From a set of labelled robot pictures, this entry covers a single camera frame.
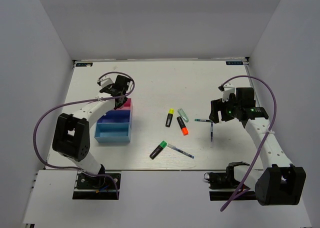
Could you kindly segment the green gel pen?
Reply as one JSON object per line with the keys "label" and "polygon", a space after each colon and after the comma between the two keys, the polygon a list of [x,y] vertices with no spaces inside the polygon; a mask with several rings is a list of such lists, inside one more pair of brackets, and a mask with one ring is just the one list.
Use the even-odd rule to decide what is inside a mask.
{"label": "green gel pen", "polygon": [[195,118],[194,121],[195,122],[202,122],[202,123],[212,123],[213,122],[209,119],[201,119],[201,118]]}

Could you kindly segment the orange cap black highlighter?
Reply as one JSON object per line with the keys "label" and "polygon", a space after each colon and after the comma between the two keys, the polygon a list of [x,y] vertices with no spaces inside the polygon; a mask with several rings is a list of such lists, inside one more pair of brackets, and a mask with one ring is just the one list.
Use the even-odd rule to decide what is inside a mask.
{"label": "orange cap black highlighter", "polygon": [[188,131],[186,125],[185,125],[185,122],[184,122],[183,118],[181,116],[178,116],[176,119],[177,119],[177,122],[179,124],[179,127],[181,129],[182,134],[184,136],[188,135],[189,131]]}

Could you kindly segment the yellow cap black highlighter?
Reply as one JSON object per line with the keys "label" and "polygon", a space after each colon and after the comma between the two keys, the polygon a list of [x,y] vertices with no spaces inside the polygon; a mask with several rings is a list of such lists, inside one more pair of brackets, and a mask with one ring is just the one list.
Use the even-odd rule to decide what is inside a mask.
{"label": "yellow cap black highlighter", "polygon": [[167,117],[166,117],[166,122],[165,122],[165,126],[167,128],[169,128],[171,126],[173,116],[174,116],[174,109],[170,108],[168,111]]}

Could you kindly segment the green cap black highlighter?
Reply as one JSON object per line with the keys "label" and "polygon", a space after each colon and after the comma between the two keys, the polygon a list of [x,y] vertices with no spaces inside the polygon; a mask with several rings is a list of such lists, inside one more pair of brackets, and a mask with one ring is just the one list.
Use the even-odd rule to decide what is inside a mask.
{"label": "green cap black highlighter", "polygon": [[154,151],[149,155],[149,157],[154,160],[161,152],[162,150],[167,146],[166,141],[162,141],[155,149]]}

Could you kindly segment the blue gel pen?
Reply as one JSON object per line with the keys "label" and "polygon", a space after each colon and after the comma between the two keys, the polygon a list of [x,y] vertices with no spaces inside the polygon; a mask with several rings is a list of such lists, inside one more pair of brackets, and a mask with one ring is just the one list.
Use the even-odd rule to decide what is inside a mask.
{"label": "blue gel pen", "polygon": [[193,155],[191,155],[191,154],[189,154],[189,153],[187,153],[187,152],[179,149],[178,147],[176,147],[176,146],[174,146],[174,145],[172,145],[172,144],[170,144],[170,143],[168,143],[167,146],[168,146],[170,149],[172,149],[172,150],[174,150],[174,151],[176,151],[176,152],[179,152],[179,153],[181,153],[181,154],[183,154],[183,155],[185,155],[185,156],[187,156],[187,157],[189,157],[189,158],[191,158],[191,159],[194,159],[194,158],[195,158]]}

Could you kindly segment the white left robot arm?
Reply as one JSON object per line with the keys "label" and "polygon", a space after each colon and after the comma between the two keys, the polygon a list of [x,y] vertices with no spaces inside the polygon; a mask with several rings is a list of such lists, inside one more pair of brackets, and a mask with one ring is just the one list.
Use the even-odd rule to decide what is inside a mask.
{"label": "white left robot arm", "polygon": [[105,184],[104,166],[90,153],[90,129],[96,126],[94,136],[99,143],[129,143],[132,131],[132,106],[128,95],[135,88],[131,76],[117,72],[112,80],[109,73],[97,80],[100,87],[95,98],[73,113],[58,116],[52,149],[75,164],[94,187]]}

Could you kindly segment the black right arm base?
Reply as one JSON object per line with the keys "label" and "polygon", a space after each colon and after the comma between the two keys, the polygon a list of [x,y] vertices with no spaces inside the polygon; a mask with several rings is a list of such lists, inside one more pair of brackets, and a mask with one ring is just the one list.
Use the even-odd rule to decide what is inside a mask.
{"label": "black right arm base", "polygon": [[[243,161],[231,162],[223,171],[208,171],[203,175],[204,181],[209,184],[210,201],[227,201],[229,199],[240,183],[234,178],[234,167],[237,166],[249,166],[249,164]],[[243,184],[237,194],[246,189],[248,189],[248,187]],[[253,190],[249,190],[245,194],[237,197],[235,200],[254,201],[257,200],[257,198],[255,192]]]}

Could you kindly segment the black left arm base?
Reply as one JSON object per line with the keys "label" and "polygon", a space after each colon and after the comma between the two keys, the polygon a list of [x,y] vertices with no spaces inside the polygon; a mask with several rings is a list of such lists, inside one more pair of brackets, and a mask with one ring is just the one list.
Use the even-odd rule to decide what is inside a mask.
{"label": "black left arm base", "polygon": [[73,200],[117,200],[120,194],[121,173],[108,173],[108,177],[91,177],[79,173],[75,180]]}

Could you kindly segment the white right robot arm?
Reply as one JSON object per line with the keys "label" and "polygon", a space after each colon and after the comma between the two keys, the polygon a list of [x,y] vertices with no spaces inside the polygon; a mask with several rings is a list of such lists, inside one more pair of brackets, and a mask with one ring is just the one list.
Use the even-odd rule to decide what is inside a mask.
{"label": "white right robot arm", "polygon": [[236,164],[225,176],[226,183],[236,188],[243,183],[254,191],[262,206],[298,205],[306,172],[285,155],[270,128],[269,116],[258,107],[252,87],[235,88],[230,83],[220,88],[222,98],[212,101],[212,112],[221,121],[237,119],[259,151],[263,170],[249,170],[247,164]]}

